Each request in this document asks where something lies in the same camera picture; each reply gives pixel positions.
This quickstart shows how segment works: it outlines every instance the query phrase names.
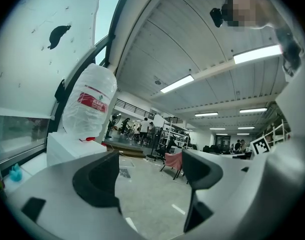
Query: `chair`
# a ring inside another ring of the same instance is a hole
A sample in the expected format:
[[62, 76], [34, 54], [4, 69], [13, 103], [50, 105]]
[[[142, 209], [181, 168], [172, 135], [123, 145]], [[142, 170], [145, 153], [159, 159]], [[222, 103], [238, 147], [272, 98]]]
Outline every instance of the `chair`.
[[182, 170], [182, 166], [183, 166], [183, 155], [182, 152], [179, 152], [177, 154], [169, 154], [169, 153], [165, 153], [165, 165], [163, 166], [163, 168], [161, 168], [160, 171], [162, 171], [165, 166], [169, 166], [172, 168], [177, 169], [177, 172], [175, 174], [175, 176], [173, 177], [173, 180], [181, 173]]

